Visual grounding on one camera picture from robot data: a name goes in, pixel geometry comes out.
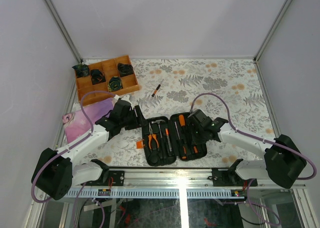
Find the claw hammer black handle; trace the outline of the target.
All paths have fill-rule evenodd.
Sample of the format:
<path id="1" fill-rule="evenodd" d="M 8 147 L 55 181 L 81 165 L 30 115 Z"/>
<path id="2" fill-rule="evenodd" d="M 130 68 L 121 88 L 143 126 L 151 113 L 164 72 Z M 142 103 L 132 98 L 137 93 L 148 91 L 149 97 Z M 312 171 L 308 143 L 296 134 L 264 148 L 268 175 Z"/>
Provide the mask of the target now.
<path id="1" fill-rule="evenodd" d="M 157 120 L 151 121 L 151 123 L 152 123 L 152 125 L 151 125 L 152 132 L 154 134 L 156 134 L 157 138 L 162 137 L 161 124 L 164 123 L 164 122 L 165 122 L 164 119 L 157 119 Z"/>

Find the orange black needle-nose pliers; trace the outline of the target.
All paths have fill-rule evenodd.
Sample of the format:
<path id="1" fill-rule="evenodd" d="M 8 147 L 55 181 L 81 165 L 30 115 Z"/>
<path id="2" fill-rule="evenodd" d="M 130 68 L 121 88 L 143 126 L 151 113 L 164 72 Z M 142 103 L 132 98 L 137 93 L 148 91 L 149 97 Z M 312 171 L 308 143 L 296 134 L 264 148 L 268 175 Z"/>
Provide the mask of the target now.
<path id="1" fill-rule="evenodd" d="M 149 135 L 148 135 L 148 147 L 150 150 L 158 150 L 159 149 L 159 142 L 157 139 L 157 135 L 153 132 L 152 126 L 149 123 L 148 124 L 148 131 L 149 131 Z"/>

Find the small precision screwdriver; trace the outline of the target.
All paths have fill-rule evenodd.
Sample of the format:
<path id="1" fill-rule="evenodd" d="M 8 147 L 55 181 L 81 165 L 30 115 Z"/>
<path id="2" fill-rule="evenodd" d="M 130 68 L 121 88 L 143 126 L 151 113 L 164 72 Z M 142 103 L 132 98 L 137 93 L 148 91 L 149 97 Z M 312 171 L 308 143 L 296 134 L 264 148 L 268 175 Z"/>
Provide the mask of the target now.
<path id="1" fill-rule="evenodd" d="M 197 153 L 198 153 L 197 145 L 196 145 L 196 144 L 194 144 L 194 145 L 193 145 L 193 148 L 194 148 L 194 149 L 193 149 L 193 150 L 194 150 L 194 152 L 197 154 Z"/>
<path id="2" fill-rule="evenodd" d="M 158 86 L 156 87 L 156 89 L 154 90 L 154 92 L 152 93 L 151 97 L 155 97 L 156 93 L 158 92 L 158 90 L 161 87 L 161 84 L 163 83 L 164 79 L 158 84 Z"/>

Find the long orange black screwdriver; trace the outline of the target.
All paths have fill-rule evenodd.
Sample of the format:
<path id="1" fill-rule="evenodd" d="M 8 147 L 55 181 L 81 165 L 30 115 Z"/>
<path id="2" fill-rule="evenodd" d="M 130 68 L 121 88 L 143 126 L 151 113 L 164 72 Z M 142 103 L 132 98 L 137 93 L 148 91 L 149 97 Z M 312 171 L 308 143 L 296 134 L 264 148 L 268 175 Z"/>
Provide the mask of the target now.
<path id="1" fill-rule="evenodd" d="M 179 138 L 186 141 L 186 135 L 185 135 L 186 122 L 183 114 L 178 115 L 176 124 L 177 124 L 177 132 L 178 132 Z"/>

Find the orange utility knife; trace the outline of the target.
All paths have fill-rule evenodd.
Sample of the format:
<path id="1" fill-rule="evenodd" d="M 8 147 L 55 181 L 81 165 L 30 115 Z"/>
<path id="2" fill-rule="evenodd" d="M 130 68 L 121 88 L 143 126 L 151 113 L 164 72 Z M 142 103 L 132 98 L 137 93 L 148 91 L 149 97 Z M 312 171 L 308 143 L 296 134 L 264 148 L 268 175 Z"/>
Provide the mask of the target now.
<path id="1" fill-rule="evenodd" d="M 169 150 L 169 152 L 172 152 L 172 146 L 171 146 L 171 140 L 170 140 L 168 128 L 165 128 L 165 135 L 166 135 L 166 139 L 167 139 L 167 143 L 168 143 L 168 148 L 169 148 L 168 150 Z"/>

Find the black plastic tool case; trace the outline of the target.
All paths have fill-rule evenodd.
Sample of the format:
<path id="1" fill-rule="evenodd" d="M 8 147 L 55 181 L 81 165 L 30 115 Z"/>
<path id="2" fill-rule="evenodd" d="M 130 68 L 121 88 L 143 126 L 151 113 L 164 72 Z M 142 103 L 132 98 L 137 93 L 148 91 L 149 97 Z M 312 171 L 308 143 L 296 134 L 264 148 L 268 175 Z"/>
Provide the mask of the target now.
<path id="1" fill-rule="evenodd" d="M 184 142 L 187 159 L 181 159 L 181 147 L 180 147 L 180 138 L 177 130 L 177 118 L 178 115 L 183 114 L 185 119 L 185 135 L 186 141 Z M 195 141 L 194 127 L 190 122 L 188 116 L 189 112 L 173 114 L 169 118 L 166 116 L 158 116 L 154 118 L 147 119 L 147 126 L 142 127 L 142 139 L 144 140 L 144 154 L 148 165 L 152 167 L 170 165 L 174 163 L 177 159 L 180 159 L 183 162 L 193 161 L 200 158 L 203 158 L 207 155 L 207 145 L 206 143 L 197 143 Z M 164 119 L 165 122 L 161 124 L 162 137 L 157 138 L 159 142 L 158 150 L 150 150 L 148 147 L 148 135 L 149 135 L 149 123 L 152 125 L 151 121 L 157 119 Z M 168 142 L 166 138 L 165 128 L 168 128 L 169 137 L 172 147 L 172 152 L 169 152 Z M 196 144 L 198 153 L 194 152 L 193 146 Z"/>

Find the thick orange black screwdriver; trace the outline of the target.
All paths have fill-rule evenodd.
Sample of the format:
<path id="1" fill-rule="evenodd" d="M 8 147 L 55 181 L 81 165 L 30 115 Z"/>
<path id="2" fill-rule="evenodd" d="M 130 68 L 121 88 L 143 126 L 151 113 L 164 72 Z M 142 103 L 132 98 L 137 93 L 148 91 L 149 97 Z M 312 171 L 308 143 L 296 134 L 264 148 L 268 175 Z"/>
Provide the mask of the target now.
<path id="1" fill-rule="evenodd" d="M 180 139 L 179 143 L 180 143 L 180 148 L 181 148 L 180 149 L 180 151 L 181 151 L 181 159 L 185 160 L 185 159 L 187 159 L 187 150 L 186 150 L 186 147 L 185 147 L 183 139 Z"/>

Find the purple cloth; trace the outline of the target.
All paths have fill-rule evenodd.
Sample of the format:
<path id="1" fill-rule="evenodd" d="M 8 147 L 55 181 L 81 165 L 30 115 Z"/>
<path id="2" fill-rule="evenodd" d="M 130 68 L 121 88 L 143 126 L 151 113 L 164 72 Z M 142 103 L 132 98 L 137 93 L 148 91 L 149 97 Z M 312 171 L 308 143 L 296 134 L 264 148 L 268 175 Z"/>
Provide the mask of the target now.
<path id="1" fill-rule="evenodd" d="M 84 107 L 85 113 L 94 124 L 102 116 L 108 114 L 113 109 L 115 100 L 108 98 L 106 100 Z M 66 140 L 71 143 L 78 137 L 87 132 L 91 126 L 81 110 L 71 112 L 62 116 L 62 123 L 66 135 Z"/>

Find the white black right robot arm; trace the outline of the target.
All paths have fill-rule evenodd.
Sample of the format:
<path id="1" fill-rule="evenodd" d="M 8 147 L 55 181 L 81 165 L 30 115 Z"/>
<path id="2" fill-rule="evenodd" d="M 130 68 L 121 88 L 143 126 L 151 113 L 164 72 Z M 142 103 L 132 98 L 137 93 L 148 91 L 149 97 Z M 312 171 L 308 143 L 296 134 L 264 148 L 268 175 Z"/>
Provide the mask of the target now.
<path id="1" fill-rule="evenodd" d="M 269 179 L 289 189 L 307 165 L 292 139 L 286 135 L 269 141 L 240 131 L 226 119 L 217 117 L 213 120 L 200 109 L 191 113 L 188 119 L 201 142 L 214 140 L 236 145 L 260 158 L 256 161 L 236 162 L 235 169 L 228 172 L 228 180 L 233 185 L 240 185 L 248 179 Z"/>

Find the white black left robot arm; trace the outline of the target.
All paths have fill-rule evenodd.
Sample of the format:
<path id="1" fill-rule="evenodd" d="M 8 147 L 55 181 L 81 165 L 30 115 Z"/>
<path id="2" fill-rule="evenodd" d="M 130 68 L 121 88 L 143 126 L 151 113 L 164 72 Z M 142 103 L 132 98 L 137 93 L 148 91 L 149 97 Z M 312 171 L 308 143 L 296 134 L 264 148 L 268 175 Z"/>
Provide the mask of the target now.
<path id="1" fill-rule="evenodd" d="M 34 189 L 38 188 L 50 199 L 63 198 L 71 187 L 77 185 L 111 185 L 112 177 L 109 167 L 98 159 L 80 164 L 80 160 L 93 149 L 105 144 L 121 129 L 132 130 L 147 123 L 141 108 L 120 98 L 113 109 L 95 121 L 80 137 L 57 150 L 50 148 L 42 151 L 31 178 L 31 196 L 36 198 Z"/>

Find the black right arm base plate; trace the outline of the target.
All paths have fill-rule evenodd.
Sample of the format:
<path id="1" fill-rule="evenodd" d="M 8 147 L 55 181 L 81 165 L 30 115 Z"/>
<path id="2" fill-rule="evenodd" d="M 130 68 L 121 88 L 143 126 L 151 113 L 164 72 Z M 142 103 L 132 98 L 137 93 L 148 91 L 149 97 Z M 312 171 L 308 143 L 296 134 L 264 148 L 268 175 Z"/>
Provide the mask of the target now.
<path id="1" fill-rule="evenodd" d="M 228 168 L 212 168 L 211 175 L 215 187 L 239 187 L 243 184 L 235 171 Z"/>

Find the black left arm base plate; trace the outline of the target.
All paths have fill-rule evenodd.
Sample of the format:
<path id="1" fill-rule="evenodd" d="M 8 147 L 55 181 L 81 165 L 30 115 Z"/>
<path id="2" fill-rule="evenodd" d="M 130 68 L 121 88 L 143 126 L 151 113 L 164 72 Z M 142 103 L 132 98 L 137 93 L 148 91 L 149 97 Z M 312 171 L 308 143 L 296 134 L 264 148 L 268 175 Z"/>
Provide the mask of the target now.
<path id="1" fill-rule="evenodd" d="M 122 187 L 125 181 L 125 171 L 106 171 L 101 175 L 101 186 Z"/>

